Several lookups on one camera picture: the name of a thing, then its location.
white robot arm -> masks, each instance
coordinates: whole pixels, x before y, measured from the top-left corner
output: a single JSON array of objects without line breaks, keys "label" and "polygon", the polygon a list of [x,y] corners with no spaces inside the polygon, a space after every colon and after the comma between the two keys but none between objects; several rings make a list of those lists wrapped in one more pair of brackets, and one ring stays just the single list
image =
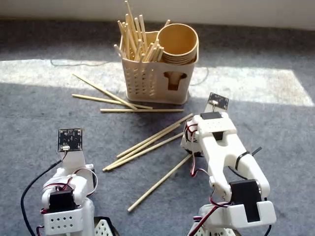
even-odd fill
[{"label": "white robot arm", "polygon": [[[229,203],[211,215],[217,206],[203,206],[200,216],[209,214],[203,228],[211,232],[217,228],[240,229],[275,223],[273,204],[264,201],[269,196],[270,185],[225,112],[228,100],[211,93],[208,103],[205,113],[187,122],[181,142],[187,151],[205,157],[210,186]],[[223,174],[225,166],[235,168],[246,180],[228,183]]]},{"label": "white robot arm", "polygon": [[82,129],[61,129],[58,137],[61,160],[39,175],[26,188],[21,197],[25,223],[32,236],[35,233],[27,220],[24,196],[31,185],[59,163],[56,174],[43,187],[41,210],[45,235],[54,236],[115,236],[117,232],[108,217],[94,217],[94,205],[88,198],[97,187],[93,164],[86,164],[82,152]]}]

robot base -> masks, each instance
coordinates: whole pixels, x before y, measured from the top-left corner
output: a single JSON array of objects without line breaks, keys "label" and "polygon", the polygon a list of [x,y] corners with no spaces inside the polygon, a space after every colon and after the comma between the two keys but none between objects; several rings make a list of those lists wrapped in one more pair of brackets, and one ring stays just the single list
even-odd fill
[{"label": "robot base", "polygon": [[[198,225],[198,222],[195,222],[189,233]],[[239,236],[239,234],[235,234],[235,232],[232,229],[226,229],[226,228],[213,228],[212,230],[207,230],[203,227],[201,227],[198,232],[194,236]]]}]

beige plastic caddy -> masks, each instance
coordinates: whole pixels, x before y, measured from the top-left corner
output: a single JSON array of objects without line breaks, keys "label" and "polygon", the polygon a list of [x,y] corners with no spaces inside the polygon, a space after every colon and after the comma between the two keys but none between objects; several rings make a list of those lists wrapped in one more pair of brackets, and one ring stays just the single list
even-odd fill
[{"label": "beige plastic caddy", "polygon": [[[182,26],[184,25],[170,24],[160,31],[146,32],[148,44],[155,42],[157,36],[165,32],[165,29],[177,35],[181,40],[187,39],[187,32]],[[198,62],[198,36],[195,33],[195,38],[188,40],[190,44],[194,42],[195,45],[188,52],[186,48],[183,48],[184,54],[179,54],[180,48],[173,50],[176,54],[167,53],[172,51],[169,49],[172,43],[167,45],[168,41],[163,38],[159,40],[161,46],[165,48],[161,62],[139,62],[122,57],[127,97],[131,101],[183,104],[188,97],[188,87],[194,66]],[[123,50],[123,38],[121,38],[120,49]]]}]

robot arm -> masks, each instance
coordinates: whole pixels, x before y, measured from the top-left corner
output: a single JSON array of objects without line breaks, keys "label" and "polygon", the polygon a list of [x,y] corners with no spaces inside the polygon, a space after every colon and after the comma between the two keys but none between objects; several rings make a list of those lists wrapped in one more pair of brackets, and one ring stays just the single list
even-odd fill
[{"label": "robot arm", "polygon": [[[209,204],[200,208],[199,215],[206,220],[199,226],[212,233],[218,228],[240,229],[276,221],[272,202],[264,201],[270,193],[269,182],[239,139],[236,127],[225,112],[226,100],[211,93],[206,112],[187,122],[181,142],[188,152],[205,157],[210,186],[228,202],[225,207]],[[223,173],[225,166],[235,168],[247,180],[228,183]]]},{"label": "robot arm", "polygon": [[[223,174],[225,166],[236,168],[247,179],[255,179],[259,184],[261,197],[268,197],[268,180],[253,156],[247,153],[227,113],[203,113],[194,116],[187,126],[195,127],[193,148],[196,146],[196,150],[206,158],[210,185],[226,201],[231,200],[232,192]],[[186,137],[183,138],[182,145],[191,151],[191,143],[186,141]]]}]

bamboo chopstick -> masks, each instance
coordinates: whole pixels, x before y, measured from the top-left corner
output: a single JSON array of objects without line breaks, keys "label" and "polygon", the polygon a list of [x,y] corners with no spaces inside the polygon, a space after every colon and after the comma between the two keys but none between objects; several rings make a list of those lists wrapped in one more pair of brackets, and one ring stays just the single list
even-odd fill
[{"label": "bamboo chopstick", "polygon": [[163,52],[164,52],[164,47],[160,47],[157,61],[160,61],[162,59]]},{"label": "bamboo chopstick", "polygon": [[165,26],[168,26],[170,22],[171,22],[171,20],[167,20],[166,23],[165,23],[165,25],[164,25],[164,27],[165,27]]},{"label": "bamboo chopstick", "polygon": [[189,119],[189,118],[192,117],[192,116],[193,116],[193,113],[190,113],[189,115],[187,115],[187,116],[181,118],[180,120],[178,120],[178,121],[176,121],[175,123],[169,125],[169,126],[166,127],[165,129],[163,129],[163,130],[159,131],[158,133],[156,133],[156,134],[154,134],[154,135],[148,137],[147,139],[145,139],[145,140],[139,142],[138,144],[136,144],[136,145],[134,145],[134,146],[128,148],[126,151],[123,151],[122,153],[118,154],[118,155],[117,155],[117,158],[120,158],[120,157],[126,155],[127,153],[129,153],[129,152],[135,150],[136,148],[138,148],[138,147],[144,145],[145,143],[147,143],[147,142],[150,141],[151,139],[154,139],[154,138],[157,137],[158,135],[164,133],[166,130],[170,129],[171,127],[175,126],[176,124],[182,123],[183,121]]},{"label": "bamboo chopstick", "polygon": [[136,56],[134,58],[135,61],[138,61],[140,58],[140,49],[141,49],[141,39],[138,39],[138,45],[137,45],[137,50],[136,50]]},{"label": "bamboo chopstick", "polygon": [[146,29],[144,27],[144,21],[143,21],[142,15],[139,15],[139,21],[140,21],[140,26],[141,26],[141,33],[142,33],[144,47],[147,49],[148,48],[148,41],[147,41]]},{"label": "bamboo chopstick", "polygon": [[156,136],[155,138],[151,139],[150,141],[148,141],[147,143],[145,143],[144,145],[136,148],[135,150],[133,150],[132,152],[128,153],[127,155],[121,157],[120,159],[114,161],[112,164],[110,164],[109,166],[112,166],[114,164],[117,164],[125,159],[127,159],[128,157],[131,157],[133,155],[135,155],[136,153],[138,153],[139,151],[141,151],[142,149],[144,149],[145,147],[147,147],[148,145],[154,143],[156,140],[162,138],[163,136],[165,136],[166,134],[172,132],[174,129],[177,129],[180,126],[180,124],[176,124],[174,126],[172,126],[171,128],[167,129],[165,132],[161,133],[160,135]]},{"label": "bamboo chopstick", "polygon": [[125,47],[125,46],[126,46],[126,34],[125,34],[125,29],[124,29],[124,26],[123,26],[123,24],[121,23],[121,21],[117,21],[117,23],[118,23],[118,26],[119,26],[120,34],[122,35],[122,38],[123,38],[123,46]]},{"label": "bamboo chopstick", "polygon": [[115,48],[116,52],[119,54],[120,57],[125,58],[125,53],[122,52],[122,50],[120,50],[120,48],[118,47],[117,44],[114,44],[114,48]]},{"label": "bamboo chopstick", "polygon": [[141,54],[141,57],[140,57],[140,60],[139,60],[140,62],[142,62],[142,61],[143,61],[144,55],[145,55],[144,53],[143,53],[143,54]]},{"label": "bamboo chopstick", "polygon": [[177,169],[179,169],[185,162],[191,157],[191,154],[187,155],[180,163],[178,163],[170,172],[168,172],[162,179],[160,179],[155,185],[153,185],[145,194],[143,194],[134,204],[128,208],[128,212],[131,212],[137,205],[139,205],[150,193],[152,193],[157,187],[159,187],[164,181],[167,180]]},{"label": "bamboo chopstick", "polygon": [[157,53],[157,48],[153,48],[152,52],[150,53],[150,56],[148,57],[148,60],[147,61],[154,61],[154,57],[155,57],[155,54]]},{"label": "bamboo chopstick", "polygon": [[129,39],[129,34],[127,33],[127,25],[128,23],[125,24],[125,29],[126,29],[126,58],[130,59],[130,39]]},{"label": "bamboo chopstick", "polygon": [[127,34],[128,34],[129,40],[130,40],[131,49],[133,50],[133,53],[135,55],[136,51],[137,51],[137,48],[136,48],[136,45],[134,43],[134,40],[133,40],[133,37],[132,37],[132,34],[131,34],[130,25],[128,23],[126,24],[126,28],[127,28],[126,30],[127,30]]},{"label": "bamboo chopstick", "polygon": [[105,93],[107,96],[110,96],[110,97],[114,98],[115,100],[120,101],[121,103],[125,104],[126,106],[129,106],[130,108],[135,109],[135,110],[138,109],[138,108],[136,108],[135,106],[133,106],[132,104],[130,104],[130,103],[128,103],[128,102],[122,100],[120,97],[118,97],[118,96],[112,94],[111,92],[109,92],[109,91],[107,91],[107,90],[104,90],[103,88],[101,88],[100,86],[94,84],[93,82],[91,82],[91,81],[89,81],[89,80],[87,80],[87,79],[80,78],[79,76],[77,76],[77,75],[75,75],[75,74],[72,74],[72,75],[74,75],[74,76],[77,77],[78,79],[84,81],[84,82],[87,83],[88,85],[90,85],[90,86],[96,88],[97,90],[99,90],[99,91]]},{"label": "bamboo chopstick", "polygon": [[129,20],[130,20],[130,24],[131,24],[132,35],[134,37],[134,40],[137,41],[138,40],[138,36],[136,34],[136,28],[134,26],[134,21],[133,21],[133,15],[132,15],[132,12],[131,12],[131,8],[130,8],[129,2],[127,0],[125,1],[125,3],[127,5],[127,9],[128,9],[128,13],[129,13]]},{"label": "bamboo chopstick", "polygon": [[[81,98],[81,99],[86,99],[86,100],[91,100],[91,101],[97,101],[97,102],[107,102],[107,103],[112,103],[112,104],[118,104],[118,105],[124,105],[123,103],[116,101],[116,100],[110,100],[110,99],[105,99],[105,98],[100,98],[100,97],[93,97],[93,96],[86,96],[86,95],[80,95],[80,94],[72,94],[72,97],[76,98]],[[133,104],[131,105],[138,107],[138,108],[144,108],[144,109],[153,109],[153,107],[147,107],[147,106],[142,106],[139,104]]]},{"label": "bamboo chopstick", "polygon": [[109,112],[183,112],[183,109],[100,109],[102,113]]},{"label": "bamboo chopstick", "polygon": [[145,53],[145,48],[144,48],[144,44],[143,44],[143,37],[142,37],[142,34],[141,34],[141,28],[140,28],[140,25],[139,25],[139,21],[138,21],[138,18],[137,17],[135,17],[134,18],[134,22],[135,22],[135,24],[136,24],[136,29],[137,29],[137,33],[138,33],[138,38],[139,39],[141,39],[142,41],[141,41],[141,50],[142,50],[142,52],[143,53]]},{"label": "bamboo chopstick", "polygon": [[150,43],[149,48],[147,49],[147,52],[146,52],[146,54],[145,54],[145,56],[143,58],[143,61],[148,61],[147,59],[149,58],[149,56],[150,56],[150,54],[152,52],[151,49],[153,49],[153,45],[154,45],[154,43]]},{"label": "bamboo chopstick", "polygon": [[180,134],[177,134],[177,135],[175,135],[175,136],[173,136],[173,137],[171,137],[169,139],[166,139],[166,140],[164,140],[164,141],[162,141],[162,142],[160,142],[160,143],[158,143],[158,144],[156,144],[156,145],[154,145],[154,146],[152,146],[152,147],[150,147],[148,149],[145,149],[145,150],[143,150],[143,151],[141,151],[141,152],[139,152],[139,153],[137,153],[137,154],[135,154],[135,155],[133,155],[131,157],[128,157],[127,159],[125,159],[123,161],[120,161],[117,164],[111,164],[108,167],[105,167],[103,169],[103,171],[109,171],[109,170],[112,170],[114,168],[117,168],[117,167],[119,167],[119,166],[121,166],[121,165],[123,165],[123,164],[125,164],[125,163],[127,163],[127,162],[129,162],[129,161],[131,161],[131,160],[133,160],[133,159],[135,159],[135,158],[137,158],[137,157],[139,157],[139,156],[149,152],[149,151],[152,151],[152,150],[154,150],[154,149],[156,149],[156,148],[158,148],[158,147],[160,147],[160,146],[162,146],[162,145],[164,145],[166,143],[169,143],[170,141],[173,141],[173,140],[175,140],[175,139],[177,139],[179,137],[182,137],[183,134],[184,134],[183,132],[180,133]]}]

